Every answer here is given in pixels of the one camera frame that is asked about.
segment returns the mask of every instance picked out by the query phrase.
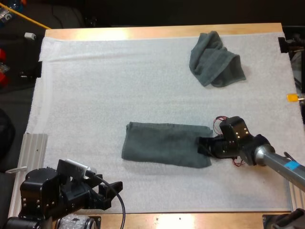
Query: gray towel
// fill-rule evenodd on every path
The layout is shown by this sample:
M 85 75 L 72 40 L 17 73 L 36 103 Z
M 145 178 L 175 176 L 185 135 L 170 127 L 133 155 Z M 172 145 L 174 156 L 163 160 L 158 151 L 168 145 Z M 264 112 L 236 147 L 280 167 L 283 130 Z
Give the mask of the gray towel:
M 190 57 L 190 70 L 203 86 L 225 87 L 245 80 L 240 56 L 227 51 L 217 32 L 201 33 Z
M 126 126 L 122 158 L 131 161 L 156 162 L 203 168 L 210 158 L 197 153 L 199 136 L 211 137 L 206 126 L 132 123 Z

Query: blue tape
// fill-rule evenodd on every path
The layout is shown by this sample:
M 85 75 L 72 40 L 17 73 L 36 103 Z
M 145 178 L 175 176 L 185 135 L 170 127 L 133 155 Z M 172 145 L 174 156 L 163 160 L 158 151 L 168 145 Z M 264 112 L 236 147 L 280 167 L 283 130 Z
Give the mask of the blue tape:
M 291 170 L 295 170 L 296 168 L 298 168 L 300 166 L 300 164 L 297 163 L 296 161 L 289 161 L 284 166 Z

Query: table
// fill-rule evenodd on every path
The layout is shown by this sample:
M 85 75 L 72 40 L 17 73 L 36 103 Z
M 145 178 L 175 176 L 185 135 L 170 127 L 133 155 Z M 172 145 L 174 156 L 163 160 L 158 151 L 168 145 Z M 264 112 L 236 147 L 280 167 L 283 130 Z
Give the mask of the table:
M 220 35 L 282 32 L 280 23 L 227 24 L 166 27 L 125 27 L 46 30 L 45 36 L 73 41 L 118 41 L 166 37 L 199 36 L 201 32 L 217 31 Z M 149 213 L 127 214 L 125 228 L 128 229 L 262 229 L 263 214 L 284 214 L 285 212 L 246 213 Z M 120 228 L 120 214 L 104 214 L 103 229 Z

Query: yellow cable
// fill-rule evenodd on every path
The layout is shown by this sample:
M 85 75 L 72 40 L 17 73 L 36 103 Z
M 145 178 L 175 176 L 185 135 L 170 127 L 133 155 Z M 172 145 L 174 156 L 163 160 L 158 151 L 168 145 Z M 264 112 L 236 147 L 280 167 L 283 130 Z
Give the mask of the yellow cable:
M 33 23 L 36 24 L 36 25 L 39 25 L 39 26 L 41 26 L 41 27 L 43 27 L 43 28 L 45 28 L 45 29 L 47 29 L 47 30 L 51 30 L 50 27 L 45 26 L 45 25 L 43 25 L 43 24 L 41 24 L 41 23 L 39 23 L 39 22 L 37 22 L 37 21 L 31 19 L 31 18 L 28 18 L 27 16 L 23 15 L 22 13 L 19 13 L 19 12 L 13 10 L 13 9 L 7 7 L 6 5 L 2 4 L 1 2 L 0 2 L 0 6 L 3 7 L 3 8 L 5 8 L 5 9 L 7 9 L 8 11 L 11 11 L 11 12 L 17 14 L 18 16 L 20 16 L 20 17 L 22 17 L 22 18 L 24 18 L 24 19 L 26 19 L 26 20 L 28 20 L 28 21 L 33 22 Z

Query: red wire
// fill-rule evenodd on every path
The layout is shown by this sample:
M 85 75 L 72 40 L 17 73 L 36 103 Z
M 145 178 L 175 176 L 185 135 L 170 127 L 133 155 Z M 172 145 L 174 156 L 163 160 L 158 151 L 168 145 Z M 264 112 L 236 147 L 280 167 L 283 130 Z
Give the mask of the red wire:
M 219 120 L 219 121 L 224 121 L 224 120 L 226 120 L 228 117 L 227 116 L 218 116 L 218 117 L 216 117 L 215 119 L 214 119 L 214 121 L 213 121 L 213 130 L 215 131 L 215 133 L 217 133 L 218 135 L 221 135 L 222 133 L 219 131 L 219 130 L 217 130 L 217 128 L 215 129 L 215 123 L 216 123 L 216 121 L 217 120 Z
M 236 167 L 240 167 L 240 166 L 242 166 L 242 165 L 245 164 L 245 161 L 244 161 L 244 160 L 241 160 L 240 162 L 235 162 L 235 160 L 236 160 L 236 159 L 233 159 L 233 158 L 232 158 L 232 163 L 233 163 L 233 165 L 235 165 Z

